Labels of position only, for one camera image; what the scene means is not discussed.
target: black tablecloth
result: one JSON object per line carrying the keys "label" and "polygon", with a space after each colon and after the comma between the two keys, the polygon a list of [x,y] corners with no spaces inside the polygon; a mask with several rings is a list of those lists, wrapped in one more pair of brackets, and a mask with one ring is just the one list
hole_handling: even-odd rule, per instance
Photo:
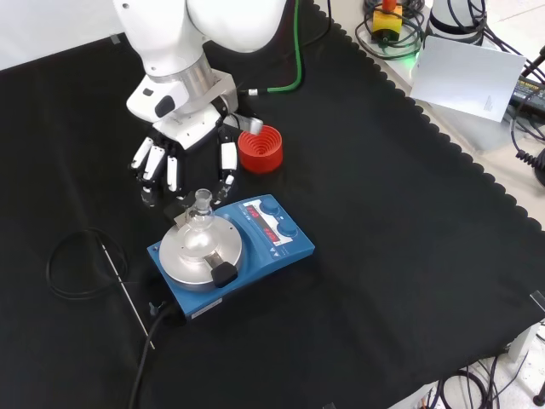
{"label": "black tablecloth", "polygon": [[[326,20],[302,4],[303,37]],[[245,86],[287,84],[289,18],[254,55],[214,45]],[[245,173],[232,199],[272,193],[316,245],[193,321],[159,333],[141,407],[385,408],[495,352],[542,314],[545,240],[493,177],[421,115],[338,26],[305,50],[304,85],[250,102],[284,138],[284,165]],[[125,100],[140,61],[109,40],[0,73],[1,407],[123,407],[143,339],[119,292],[63,302],[43,270],[94,226],[157,274],[167,224],[127,171],[146,125]]]}

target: white paper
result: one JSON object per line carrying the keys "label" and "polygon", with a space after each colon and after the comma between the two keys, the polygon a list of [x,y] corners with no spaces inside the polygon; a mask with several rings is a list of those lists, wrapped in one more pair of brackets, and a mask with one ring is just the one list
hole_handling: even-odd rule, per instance
{"label": "white paper", "polygon": [[501,122],[525,57],[427,37],[410,97]]}

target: black cable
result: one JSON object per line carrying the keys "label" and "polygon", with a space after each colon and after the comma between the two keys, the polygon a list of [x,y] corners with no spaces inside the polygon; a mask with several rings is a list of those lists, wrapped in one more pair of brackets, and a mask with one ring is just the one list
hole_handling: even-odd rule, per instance
{"label": "black cable", "polygon": [[499,359],[500,359],[500,355],[496,355],[496,357],[492,361],[492,367],[490,368],[490,376],[488,379],[488,393],[486,395],[486,404],[487,404],[487,407],[489,407],[490,409],[493,409],[493,406],[494,406],[494,398],[492,398],[494,394],[492,392],[492,389],[495,383],[494,376],[496,375],[496,367],[497,367],[497,362]]}
{"label": "black cable", "polygon": [[505,385],[505,386],[503,387],[503,389],[500,390],[500,392],[499,392],[498,394],[496,394],[496,396],[494,396],[494,399],[498,399],[498,402],[499,402],[499,399],[500,399],[499,396],[502,394],[502,392],[503,392],[505,389],[507,389],[509,386],[511,386],[511,383],[513,383],[513,382],[515,381],[515,379],[519,376],[520,370],[522,369],[522,365],[525,364],[526,358],[528,358],[528,352],[526,353],[525,358],[524,358],[524,359],[522,360],[522,362],[520,363],[519,369],[517,370],[517,373],[514,374],[513,379],[511,379],[511,380],[509,381],[509,383],[508,383],[507,385]]}
{"label": "black cable", "polygon": [[486,8],[484,8],[483,10],[483,18],[481,21],[478,21],[476,17],[474,17],[473,15],[473,9],[471,7],[471,5],[468,7],[469,8],[469,13],[471,14],[471,17],[472,17],[472,20],[473,20],[473,24],[475,25],[475,27],[466,27],[464,26],[459,20],[458,20],[458,17],[456,17],[456,13],[454,12],[454,9],[452,8],[452,0],[446,0],[446,3],[447,3],[447,6],[449,8],[449,12],[450,12],[450,16],[452,17],[452,19],[454,20],[454,22],[456,23],[456,25],[458,26],[458,28],[460,28],[463,32],[465,32],[466,34],[473,34],[473,33],[479,33],[482,34],[484,33],[485,31],[485,28],[486,28]]}
{"label": "black cable", "polygon": [[[518,50],[516,50],[514,47],[506,43],[505,41],[501,40],[488,26],[487,17],[486,17],[486,3],[485,0],[481,0],[481,7],[482,9],[477,8],[471,0],[468,0],[468,8],[469,13],[471,15],[473,24],[475,27],[468,28],[465,27],[456,17],[456,13],[454,12],[454,9],[452,8],[452,1],[447,0],[447,5],[450,11],[450,16],[455,21],[456,25],[463,30],[465,33],[482,33],[485,37],[487,37],[489,40],[491,40],[495,45],[497,45],[502,51],[509,52],[509,50],[516,55],[523,56]],[[473,10],[476,9],[480,15],[475,16],[473,13]],[[538,78],[543,84],[545,84],[545,73],[533,62],[526,58],[525,63],[526,72],[533,73],[536,78]]]}
{"label": "black cable", "polygon": [[[510,112],[506,112],[507,115],[509,115],[510,118],[514,118],[514,115],[511,115]],[[540,135],[538,134],[535,134],[534,132],[532,132],[531,130],[528,129],[528,127],[526,127],[526,125],[522,124],[521,122],[519,122],[517,120],[517,123],[516,123],[516,126],[517,126],[517,130],[520,130],[522,132],[525,132],[526,134],[528,135],[531,135],[533,136],[534,138],[536,138],[538,141],[545,141],[545,137],[541,137]],[[536,124],[534,123],[534,125],[531,124],[531,127],[534,128],[535,131],[541,133],[541,131],[536,127]]]}
{"label": "black cable", "polygon": [[541,90],[540,89],[535,89],[533,90],[532,92],[530,92],[522,101],[522,103],[519,104],[519,106],[517,107],[517,110],[515,111],[515,114],[514,116],[511,117],[511,125],[510,125],[510,132],[511,132],[511,140],[513,141],[513,145],[515,147],[515,149],[517,149],[517,158],[519,158],[520,160],[522,160],[523,162],[525,162],[526,164],[529,164],[532,168],[536,168],[536,169],[539,169],[539,170],[545,170],[545,161],[539,159],[539,158],[535,158],[534,156],[530,155],[529,153],[523,151],[522,149],[520,149],[519,145],[517,144],[517,141],[515,140],[515,137],[514,137],[514,126],[515,126],[515,123],[517,123],[518,125],[520,125],[520,123],[517,122],[518,120],[518,117],[520,115],[520,111],[522,110],[522,108],[524,107],[524,105],[526,105],[526,102],[532,97],[534,96],[535,94],[537,94],[538,92],[540,92]]}
{"label": "black cable", "polygon": [[437,405],[437,402],[439,401],[440,391],[443,389],[444,384],[445,383],[441,379],[437,382],[437,390],[435,391],[435,396],[433,397],[432,404],[430,406],[426,405],[427,409],[435,409],[435,405]]}
{"label": "black cable", "polygon": [[[469,366],[466,366],[466,372],[469,374]],[[471,409],[473,409],[473,398],[471,397],[471,388],[469,387],[469,376],[466,377],[466,380],[468,381],[469,404],[471,405]]]}
{"label": "black cable", "polygon": [[536,135],[532,134],[531,132],[529,132],[529,133],[534,138],[539,139],[541,141],[545,141],[545,134],[543,134],[543,132],[539,129],[539,126],[537,126],[536,122],[531,117],[528,117],[526,120],[528,121],[528,124],[530,124],[530,126],[534,129],[534,131],[539,134],[539,136],[536,136]]}
{"label": "black cable", "polygon": [[240,129],[240,121],[238,120],[238,117],[234,114],[231,114],[231,116],[234,118],[234,120],[237,122],[237,128]]}
{"label": "black cable", "polygon": [[169,314],[172,314],[176,309],[176,304],[170,304],[169,306],[164,307],[163,311],[159,313],[158,317],[153,322],[150,331],[147,333],[146,343],[144,344],[144,350],[142,351],[142,357],[140,359],[140,364],[138,365],[138,371],[136,372],[136,378],[130,392],[129,409],[133,409],[135,407],[136,397],[138,395],[138,390],[140,388],[140,383],[142,379],[142,373],[144,371],[144,364],[146,363],[147,351],[150,348],[150,342],[152,340],[153,334],[155,334],[155,331],[159,327],[161,321],[164,320],[164,318],[167,317]]}
{"label": "black cable", "polygon": [[[420,50],[420,47],[422,45],[422,42],[424,40],[424,30],[423,30],[423,24],[424,24],[424,14],[420,11],[421,9],[415,9],[412,8],[410,5],[404,6],[404,13],[397,14],[393,11],[388,11],[385,9],[381,9],[382,3],[375,3],[370,2],[369,0],[366,0],[364,3],[364,20],[358,24],[355,30],[355,37],[358,40],[359,45],[362,49],[365,50],[366,53],[375,56],[376,58],[380,58],[382,60],[399,60],[401,58],[409,57],[412,55],[416,55],[418,51]],[[406,25],[412,28],[412,31],[401,40],[391,41],[387,38],[376,38],[376,35],[372,32],[372,30],[369,27],[369,20],[373,17],[373,14],[375,11],[380,11],[383,14],[389,14],[394,15],[402,20],[402,22]],[[393,47],[396,49],[404,49],[404,48],[413,48],[408,53],[401,53],[397,55],[386,55],[386,54],[379,54],[374,49],[372,49],[368,44],[366,44],[358,35],[359,29],[364,26],[367,32],[369,33],[370,37],[372,39],[379,41],[379,46],[382,49],[386,49],[387,47]],[[411,37],[414,39],[408,43],[406,43],[407,40],[409,40]]]}
{"label": "black cable", "polygon": [[[119,258],[121,259],[121,268],[118,269],[118,276],[121,279],[121,281],[118,279],[118,277],[113,278],[112,283],[108,285],[104,285],[99,288],[95,288],[92,290],[87,291],[66,291],[62,290],[58,286],[55,285],[53,281],[53,273],[52,273],[52,264],[53,260],[55,258],[55,255],[59,251],[60,248],[62,248],[63,245],[66,245],[70,240],[74,239],[75,237],[79,235],[86,235],[86,234],[92,234],[94,240],[96,240],[96,243],[99,247],[99,251],[104,251],[106,248],[105,243],[109,242],[112,247],[116,250],[117,254],[119,255]],[[51,251],[51,254],[49,255],[48,262],[45,267],[45,280],[47,282],[48,288],[58,296],[59,298],[63,298],[65,300],[90,300],[93,298],[100,297],[104,294],[106,294],[113,286],[119,285],[123,283],[126,283],[124,281],[125,276],[127,275],[129,271],[129,264],[127,261],[127,257],[125,255],[125,251],[123,247],[118,244],[110,235],[103,232],[102,230],[99,230],[98,228],[86,228],[84,230],[68,234],[63,240],[61,240]]]}
{"label": "black cable", "polygon": [[[486,374],[488,375],[488,378],[491,379],[492,378],[491,372],[488,370],[488,368],[486,368],[485,364],[483,364],[480,360],[478,360],[477,362],[479,363],[479,365],[481,365],[483,367]],[[494,390],[496,391],[496,395],[497,395],[497,386],[496,386],[496,382],[494,381],[494,379],[492,379],[492,386],[494,387]],[[500,400],[499,400],[499,398],[497,399],[496,404],[497,404],[497,409],[500,409]]]}
{"label": "black cable", "polygon": [[440,390],[440,396],[441,396],[441,400],[443,401],[443,405],[445,405],[445,409],[452,409],[452,407],[449,405],[449,403],[447,402],[447,400],[445,398],[446,381],[448,381],[452,377],[467,377],[469,380],[474,382],[477,385],[477,387],[479,388],[479,392],[481,394],[481,405],[479,406],[479,409],[486,409],[487,408],[486,396],[487,396],[488,393],[486,391],[485,385],[481,382],[481,380],[475,374],[473,374],[471,372],[466,372],[466,371],[461,369],[461,370],[456,371],[454,374],[450,375],[446,379],[444,379],[443,382],[442,382],[441,390]]}
{"label": "black cable", "polygon": [[[301,45],[301,50],[308,47],[308,46],[310,46],[310,45],[313,45],[314,43],[317,43],[319,40],[324,38],[331,31],[331,27],[333,26],[333,17],[331,15],[331,0],[327,0],[327,11],[328,11],[327,27],[325,28],[325,30],[323,30],[321,33],[319,33],[317,36],[315,36],[313,38],[310,38],[309,40],[304,42]],[[259,71],[256,71],[255,73],[249,75],[247,78],[244,78],[237,85],[238,93],[240,95],[247,95],[248,94],[247,89],[240,89],[247,81],[249,81],[252,78],[258,77],[259,75],[263,74],[264,72],[267,72],[268,70],[270,70],[274,66],[276,66],[276,65],[278,65],[278,64],[280,64],[282,62],[287,61],[288,59],[290,59],[294,55],[295,55],[295,49],[292,49],[290,52],[279,56],[276,60],[273,60],[273,61],[269,62],[264,67],[262,67]],[[266,92],[267,92],[267,89],[258,89],[259,94],[263,94],[263,93],[266,93]]]}
{"label": "black cable", "polygon": [[[509,52],[509,50],[516,55],[523,56],[517,49],[500,39],[487,25],[485,28],[485,35],[495,44],[497,45],[502,51]],[[530,61],[526,58],[525,66],[529,66],[531,69],[531,73],[536,76],[536,78],[542,83],[545,84],[545,72],[543,72],[536,64],[534,64],[533,61]]]}

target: wire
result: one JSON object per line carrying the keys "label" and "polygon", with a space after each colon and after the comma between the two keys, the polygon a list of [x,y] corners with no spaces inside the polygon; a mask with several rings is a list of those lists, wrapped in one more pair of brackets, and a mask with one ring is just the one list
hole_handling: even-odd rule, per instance
{"label": "wire", "polygon": [[136,397],[138,395],[138,390],[140,388],[141,379],[142,379],[142,373],[144,371],[144,364],[146,363],[147,351],[150,348],[150,341],[152,340],[153,334],[155,334],[155,331],[159,327],[159,324],[161,323],[161,321],[163,321],[165,317],[173,313],[173,311],[175,311],[176,309],[177,309],[176,304],[170,304],[169,306],[164,307],[163,311],[159,313],[158,317],[153,322],[152,327],[150,328],[150,331],[147,334],[146,342],[144,343],[144,350],[142,351],[142,357],[140,359],[140,364],[138,365],[138,371],[136,372],[136,378],[130,392],[129,409],[133,409],[135,407]]}
{"label": "wire", "polygon": [[[270,89],[240,89],[242,87],[242,85],[244,83],[246,83],[249,79],[251,78],[254,78],[254,77],[257,77],[258,75],[268,71],[269,69],[271,69],[272,67],[276,66],[277,64],[281,63],[281,62],[284,62],[284,61],[287,61],[289,58],[291,58],[293,55],[295,55],[295,57],[297,58],[297,55],[299,55],[299,62],[301,63],[299,66],[301,67],[301,79],[299,81],[299,83],[297,85],[294,86],[295,83],[297,83],[297,78],[299,77],[299,66],[297,67],[297,78],[295,79],[295,82],[292,83],[291,85],[288,85],[287,87],[291,87],[293,86],[294,88],[293,89],[288,89],[289,90],[295,90],[297,89],[299,86],[301,86],[301,83],[302,83],[302,56],[301,56],[301,49],[304,49],[316,42],[318,42],[319,40],[321,40],[322,38],[324,38],[331,30],[331,27],[333,25],[333,21],[332,21],[332,16],[331,16],[331,0],[327,0],[327,9],[328,9],[328,23],[327,23],[327,27],[325,28],[324,31],[322,31],[321,33],[319,33],[317,36],[307,40],[305,43],[303,43],[303,45],[300,45],[298,41],[294,41],[294,44],[295,44],[295,47],[293,50],[291,50],[289,53],[286,53],[284,55],[281,55],[278,59],[272,61],[271,63],[267,64],[267,66],[263,67],[261,70],[255,72],[254,74],[250,75],[249,77],[243,79],[238,85],[237,85],[237,90],[238,90],[238,93],[240,95],[259,95],[259,94],[266,94],[267,92],[285,92],[285,91],[270,91],[270,89],[281,89],[281,88],[285,88],[285,87],[271,87]],[[297,13],[297,19],[299,17],[298,15],[298,7],[297,7],[297,4],[295,5],[295,10],[294,10],[294,37],[295,35],[297,37],[299,37],[299,32],[298,32],[298,27],[295,28],[295,12]]]}
{"label": "wire", "polygon": [[487,407],[486,399],[487,399],[488,392],[486,391],[486,388],[484,384],[481,382],[481,380],[474,373],[466,372],[464,370],[458,370],[443,380],[441,384],[441,389],[440,391],[438,391],[438,395],[441,396],[441,400],[443,401],[443,404],[445,405],[446,409],[452,409],[452,407],[448,404],[445,398],[445,384],[446,384],[446,381],[448,381],[452,377],[466,377],[468,380],[471,380],[473,383],[475,383],[477,387],[479,388],[479,392],[481,394],[481,405],[479,406],[479,409],[485,409]]}
{"label": "wire", "polygon": [[[502,51],[505,51],[505,52],[513,52],[515,53],[516,55],[521,55],[523,56],[517,49],[515,49],[514,47],[512,47],[511,45],[509,45],[508,43],[506,43],[505,41],[503,41],[502,39],[500,39],[491,29],[490,27],[487,25],[486,28],[485,28],[485,35],[487,36],[488,39],[490,39],[495,45],[497,45]],[[530,61],[529,59],[526,58],[526,63],[525,63],[525,66],[530,66],[530,69],[531,69],[531,73],[534,74],[534,76],[536,76],[536,78],[542,83],[542,84],[545,84],[545,72],[543,72],[538,66],[536,66],[536,64],[534,64],[533,61]]]}
{"label": "wire", "polygon": [[238,117],[234,114],[231,114],[231,116],[234,118],[235,122],[237,123],[237,128],[240,129],[240,121],[238,120]]}
{"label": "wire", "polygon": [[[469,366],[466,366],[466,372],[469,373]],[[473,399],[471,397],[471,388],[469,388],[469,377],[466,377],[468,381],[468,394],[469,394],[469,403],[471,404],[471,409],[473,409]]]}
{"label": "wire", "polygon": [[[491,372],[488,370],[488,368],[485,366],[485,364],[483,364],[480,360],[478,360],[477,362],[479,363],[479,365],[481,365],[483,367],[485,372],[488,374],[488,378],[491,379],[492,378]],[[494,379],[492,379],[492,386],[494,387],[494,390],[496,391],[496,395],[497,395],[497,386],[496,386],[496,382],[494,381]],[[497,404],[497,409],[500,409],[500,400],[499,400],[499,398],[496,401],[496,404]]]}
{"label": "wire", "polygon": [[301,85],[301,81],[303,79],[303,66],[301,60],[301,50],[299,49],[299,0],[295,0],[295,10],[293,17],[293,41],[295,45],[295,64],[297,70],[297,76],[295,77],[295,81],[290,85],[285,85],[284,87],[267,88],[268,93],[290,92],[294,89],[299,88],[299,85]]}
{"label": "wire", "polygon": [[539,127],[537,126],[536,122],[534,122],[534,120],[530,117],[527,118],[528,120],[528,124],[530,124],[530,126],[534,129],[535,132],[537,132],[539,134],[540,137],[537,137],[533,134],[531,134],[531,132],[529,132],[532,136],[534,136],[535,138],[541,140],[541,141],[545,141],[545,134],[543,134],[543,132],[539,129]]}
{"label": "wire", "polygon": [[471,0],[468,0],[469,13],[471,14],[473,24],[475,25],[475,27],[466,27],[458,20],[458,17],[456,17],[456,13],[454,12],[454,9],[452,8],[452,0],[446,0],[446,3],[447,3],[447,6],[449,8],[450,16],[452,17],[452,19],[454,20],[454,22],[456,23],[458,28],[460,28],[466,34],[479,33],[479,34],[481,34],[481,37],[482,37],[482,34],[483,34],[483,32],[485,31],[485,28],[486,28],[486,13],[485,13],[486,6],[485,6],[485,4],[483,5],[483,11],[481,13],[483,19],[481,21],[478,21],[477,18],[473,15],[473,9],[471,7],[471,5],[473,5],[473,2]]}
{"label": "wire", "polygon": [[518,117],[520,115],[520,111],[522,110],[522,108],[524,107],[524,105],[526,105],[526,102],[528,102],[528,100],[534,96],[535,94],[541,92],[541,89],[535,89],[533,90],[532,92],[530,92],[522,101],[522,103],[519,104],[519,106],[517,107],[516,111],[515,111],[515,114],[514,116],[511,117],[511,125],[510,125],[510,133],[511,133],[511,141],[513,141],[513,145],[515,147],[515,149],[517,149],[517,158],[519,158],[520,160],[522,160],[523,162],[529,164],[532,168],[537,168],[539,170],[545,170],[545,161],[543,161],[542,159],[539,159],[539,158],[535,158],[534,156],[530,155],[529,153],[523,151],[522,149],[520,149],[519,145],[517,144],[517,141],[515,140],[515,137],[514,137],[514,126],[515,126],[515,123],[517,123],[519,126],[520,123],[518,123]]}
{"label": "wire", "polygon": [[[488,26],[488,22],[487,22],[487,17],[486,17],[486,3],[485,3],[485,0],[481,0],[481,7],[482,9],[479,9],[477,8],[477,6],[475,6],[473,4],[473,2],[471,0],[468,0],[468,8],[469,8],[469,13],[471,15],[471,18],[472,18],[472,21],[473,21],[473,24],[475,25],[475,27],[472,27],[472,28],[469,28],[469,27],[465,27],[459,20],[458,18],[456,17],[456,13],[454,12],[454,9],[452,8],[452,1],[451,0],[447,0],[447,6],[449,8],[449,11],[450,11],[450,16],[452,17],[452,19],[455,21],[456,25],[461,29],[463,30],[465,33],[467,34],[470,34],[470,33],[474,33],[474,32],[477,32],[477,33],[482,33],[482,35],[484,35],[485,37],[487,37],[489,40],[491,40],[495,45],[497,45],[502,51],[504,52],[513,52],[515,53],[516,55],[521,55],[523,56],[518,50],[516,50],[514,47],[512,47],[511,45],[509,45],[508,43],[506,43],[505,41],[501,40],[492,30],[491,28]],[[475,14],[473,13],[473,10],[476,9],[480,15],[479,16],[475,16]],[[532,72],[536,78],[538,78],[543,84],[545,84],[545,73],[543,73],[543,71],[533,62],[533,61],[530,61],[529,59],[526,58],[526,63],[525,63],[525,68]]]}
{"label": "wire", "polygon": [[496,394],[496,396],[494,396],[494,399],[498,399],[498,402],[499,402],[499,396],[503,393],[503,391],[504,391],[505,389],[507,389],[509,386],[511,386],[511,384],[512,384],[512,383],[515,381],[515,379],[519,376],[520,370],[522,369],[522,365],[525,364],[525,361],[526,361],[526,358],[528,358],[529,352],[530,352],[530,351],[528,351],[528,352],[526,353],[525,358],[524,358],[524,359],[522,360],[522,362],[520,363],[519,369],[517,370],[517,373],[514,374],[513,379],[511,379],[511,380],[509,381],[509,383],[508,383],[507,385],[505,385],[505,386],[503,387],[503,389],[500,390],[500,392],[499,392],[498,394]]}
{"label": "wire", "polygon": [[[118,271],[118,278],[116,277],[115,279],[113,279],[113,282],[110,284],[107,284],[92,290],[86,290],[86,291],[62,290],[53,281],[52,264],[53,264],[55,255],[58,253],[59,249],[62,248],[64,245],[66,245],[70,240],[74,239],[75,237],[79,235],[86,235],[86,234],[93,235],[93,239],[99,246],[100,251],[106,251],[106,246],[104,244],[105,242],[109,242],[112,245],[112,247],[117,251],[122,263],[121,268]],[[127,257],[125,255],[125,251],[123,247],[121,247],[121,245],[119,245],[118,242],[116,242],[110,235],[103,232],[102,230],[99,230],[98,228],[86,228],[84,230],[80,230],[78,232],[68,234],[64,239],[62,239],[54,247],[53,251],[51,251],[51,254],[49,255],[49,259],[45,267],[45,280],[47,282],[48,288],[57,297],[63,298],[65,300],[85,301],[85,300],[91,300],[93,298],[97,298],[106,294],[115,285],[128,283],[127,281],[123,280],[126,274],[128,273],[128,271],[129,271],[129,264],[128,264]]]}
{"label": "wire", "polygon": [[[402,14],[397,14],[393,11],[385,10],[380,8],[382,6],[382,3],[378,3],[377,0],[365,0],[364,1],[364,21],[362,21],[355,30],[355,37],[358,40],[359,45],[362,49],[365,50],[370,55],[375,56],[376,58],[380,58],[382,60],[399,60],[405,57],[409,57],[412,55],[416,55],[418,51],[420,50],[420,47],[422,46],[422,42],[424,39],[424,30],[423,30],[423,24],[424,24],[424,14],[422,13],[422,8],[424,7],[424,3],[420,0],[405,0],[402,3],[397,3],[398,6],[403,7]],[[388,15],[394,15],[402,20],[402,22],[406,25],[412,28],[412,31],[410,33],[400,39],[400,40],[388,40],[387,38],[377,38],[376,34],[371,30],[369,27],[369,20],[373,17],[374,13],[376,11],[379,11],[383,14]],[[359,29],[365,26],[365,30],[369,33],[371,39],[374,39],[379,42],[379,47],[383,50],[382,53],[376,52],[373,48],[371,48],[368,44],[366,44],[362,39],[359,37],[358,32]],[[412,48],[412,50],[408,53],[400,53],[397,55],[387,55],[386,54],[386,48],[392,47],[395,49],[406,49],[406,48]]]}

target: metal rod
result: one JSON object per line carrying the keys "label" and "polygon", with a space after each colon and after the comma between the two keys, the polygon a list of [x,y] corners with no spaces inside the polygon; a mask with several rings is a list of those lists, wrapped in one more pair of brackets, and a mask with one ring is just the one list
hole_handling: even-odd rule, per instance
{"label": "metal rod", "polygon": [[[102,250],[104,250],[104,252],[106,253],[106,257],[108,257],[108,261],[110,262],[110,265],[112,265],[113,271],[115,272],[115,274],[116,274],[117,277],[118,277],[119,284],[121,284],[121,286],[123,287],[123,291],[125,291],[125,296],[126,296],[127,299],[129,300],[130,306],[133,308],[133,311],[135,311],[136,318],[138,319],[138,322],[140,322],[140,325],[141,325],[141,327],[142,327],[142,330],[144,330],[144,334],[146,334],[146,338],[147,338],[147,329],[146,329],[146,327],[144,326],[144,323],[142,322],[142,319],[141,319],[140,316],[138,315],[138,311],[136,311],[136,307],[135,307],[135,305],[133,304],[133,300],[130,298],[129,292],[128,292],[127,289],[125,288],[124,282],[121,280],[121,277],[119,277],[118,270],[116,269],[116,266],[113,264],[112,258],[110,257],[110,253],[108,253],[108,250],[106,250],[106,247],[104,246],[103,243],[100,243],[100,244],[102,245]],[[150,340],[150,347],[152,347],[153,349],[155,349],[155,347],[153,346],[153,343],[152,343],[151,340]]]}

